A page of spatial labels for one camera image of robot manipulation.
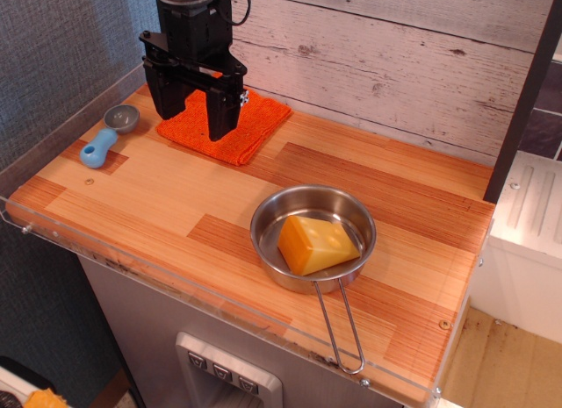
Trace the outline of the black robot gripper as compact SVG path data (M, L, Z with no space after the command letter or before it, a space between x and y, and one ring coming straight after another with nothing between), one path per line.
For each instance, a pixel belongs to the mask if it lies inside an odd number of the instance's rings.
M232 0L156 0L161 30L145 31L143 67L155 109L163 120L185 110L191 88L178 77L200 69L224 76L206 92L211 141L221 140L238 125L242 77L247 68L230 53L233 29L248 19L234 21Z

